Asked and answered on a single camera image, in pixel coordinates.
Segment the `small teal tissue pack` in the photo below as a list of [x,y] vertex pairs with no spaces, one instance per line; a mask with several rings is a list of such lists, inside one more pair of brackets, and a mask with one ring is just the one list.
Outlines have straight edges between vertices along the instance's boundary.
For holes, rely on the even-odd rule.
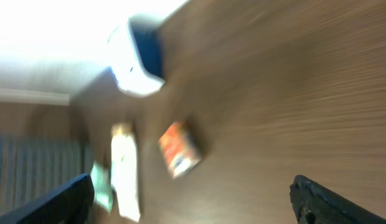
[[101,164],[94,162],[90,172],[95,191],[94,202],[108,213],[113,207],[113,189],[110,180],[110,171]]

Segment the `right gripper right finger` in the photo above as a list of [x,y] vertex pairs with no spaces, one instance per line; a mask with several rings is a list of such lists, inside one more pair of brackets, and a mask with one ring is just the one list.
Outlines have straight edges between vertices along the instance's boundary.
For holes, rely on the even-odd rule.
[[386,219],[303,175],[294,178],[289,196],[299,224],[386,224]]

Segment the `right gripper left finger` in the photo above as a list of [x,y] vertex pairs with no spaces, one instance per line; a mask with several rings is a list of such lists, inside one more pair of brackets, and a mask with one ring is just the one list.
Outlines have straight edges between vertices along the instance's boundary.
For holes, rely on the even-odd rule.
[[55,190],[0,216],[0,223],[86,223],[94,194],[90,175],[81,174]]

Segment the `small orange tissue pack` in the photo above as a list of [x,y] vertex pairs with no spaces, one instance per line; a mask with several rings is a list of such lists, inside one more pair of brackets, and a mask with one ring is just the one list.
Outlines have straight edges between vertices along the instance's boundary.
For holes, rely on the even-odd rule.
[[194,136],[186,123],[173,122],[159,138],[158,144],[173,179],[182,177],[202,160]]

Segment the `white green tube brown cap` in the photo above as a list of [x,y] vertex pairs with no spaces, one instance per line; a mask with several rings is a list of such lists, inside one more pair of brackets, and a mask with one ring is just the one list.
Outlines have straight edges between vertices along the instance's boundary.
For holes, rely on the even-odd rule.
[[111,185],[119,213],[122,217],[138,222],[141,216],[138,193],[138,152],[129,123],[114,124],[111,129]]

